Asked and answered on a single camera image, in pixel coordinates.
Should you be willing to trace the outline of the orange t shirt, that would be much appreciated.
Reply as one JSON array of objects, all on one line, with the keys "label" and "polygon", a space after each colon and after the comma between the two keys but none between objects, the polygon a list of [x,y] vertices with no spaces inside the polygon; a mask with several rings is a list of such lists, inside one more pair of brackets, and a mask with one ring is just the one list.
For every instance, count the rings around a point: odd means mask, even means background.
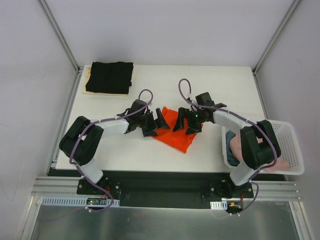
[{"label": "orange t shirt", "polygon": [[173,128],[178,119],[178,112],[164,106],[161,113],[170,129],[157,129],[157,136],[153,136],[152,138],[186,154],[197,134],[193,133],[187,135],[186,128],[173,132]]}]

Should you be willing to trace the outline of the pink t shirt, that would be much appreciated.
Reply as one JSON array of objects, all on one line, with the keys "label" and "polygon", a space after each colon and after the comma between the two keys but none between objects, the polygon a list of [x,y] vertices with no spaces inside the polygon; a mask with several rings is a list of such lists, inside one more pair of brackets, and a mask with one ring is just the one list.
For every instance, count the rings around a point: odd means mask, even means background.
[{"label": "pink t shirt", "polygon": [[[238,135],[234,136],[228,144],[227,149],[227,162],[233,167],[237,167],[239,163],[243,160],[242,157],[242,147],[241,140]],[[276,172],[276,171],[287,171],[289,169],[289,164],[282,158],[277,159],[275,166],[268,167],[264,169],[265,172]]]}]

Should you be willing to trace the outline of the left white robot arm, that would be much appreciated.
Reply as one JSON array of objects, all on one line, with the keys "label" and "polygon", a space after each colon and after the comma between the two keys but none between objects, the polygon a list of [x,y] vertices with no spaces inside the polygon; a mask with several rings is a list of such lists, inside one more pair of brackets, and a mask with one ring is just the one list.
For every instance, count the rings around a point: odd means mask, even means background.
[{"label": "left white robot arm", "polygon": [[157,118],[149,109],[147,102],[136,99],[130,108],[113,118],[91,121],[79,116],[59,142],[59,149],[69,158],[80,174],[90,181],[88,188],[99,195],[105,191],[104,174],[95,160],[95,154],[102,138],[128,134],[140,128],[144,137],[156,137],[156,130],[169,130],[160,108],[156,110]]}]

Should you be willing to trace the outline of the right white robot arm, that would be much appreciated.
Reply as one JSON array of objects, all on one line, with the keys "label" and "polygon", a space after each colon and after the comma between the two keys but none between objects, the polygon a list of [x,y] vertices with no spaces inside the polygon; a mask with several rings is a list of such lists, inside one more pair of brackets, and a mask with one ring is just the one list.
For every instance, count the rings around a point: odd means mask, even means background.
[{"label": "right white robot arm", "polygon": [[190,108],[179,108],[174,132],[185,127],[186,135],[202,131],[202,124],[211,122],[229,129],[240,138],[242,161],[227,178],[225,192],[237,197],[243,185],[249,182],[261,169],[274,166],[281,156],[281,149],[271,123],[268,120],[252,121],[229,110],[223,103],[215,104],[208,92],[192,98],[182,97]]}]

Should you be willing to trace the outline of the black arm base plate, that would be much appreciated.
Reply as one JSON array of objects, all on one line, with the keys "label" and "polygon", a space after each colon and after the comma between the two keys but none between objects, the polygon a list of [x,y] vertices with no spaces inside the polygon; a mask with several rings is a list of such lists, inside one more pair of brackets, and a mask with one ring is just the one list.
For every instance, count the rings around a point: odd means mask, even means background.
[{"label": "black arm base plate", "polygon": [[97,187],[78,181],[78,195],[101,197],[107,190],[122,207],[209,209],[211,202],[254,197],[253,187],[245,183],[232,187],[227,173],[103,171]]}]

